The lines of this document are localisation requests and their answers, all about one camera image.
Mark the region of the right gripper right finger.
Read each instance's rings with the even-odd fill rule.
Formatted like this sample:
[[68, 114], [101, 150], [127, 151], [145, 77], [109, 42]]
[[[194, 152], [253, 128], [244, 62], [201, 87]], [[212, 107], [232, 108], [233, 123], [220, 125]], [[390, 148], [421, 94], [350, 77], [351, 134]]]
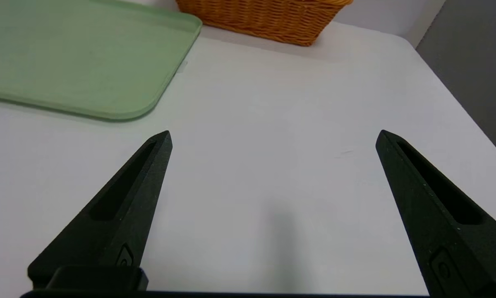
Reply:
[[375, 148], [430, 296], [496, 296], [496, 220], [402, 137]]

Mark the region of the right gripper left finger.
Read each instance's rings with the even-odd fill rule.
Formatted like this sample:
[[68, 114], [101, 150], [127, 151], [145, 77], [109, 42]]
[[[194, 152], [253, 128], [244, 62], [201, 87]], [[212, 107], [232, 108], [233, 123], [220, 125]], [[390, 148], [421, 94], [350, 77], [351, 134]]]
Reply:
[[34, 289], [68, 266], [140, 266], [172, 149], [169, 131], [140, 146], [28, 266]]

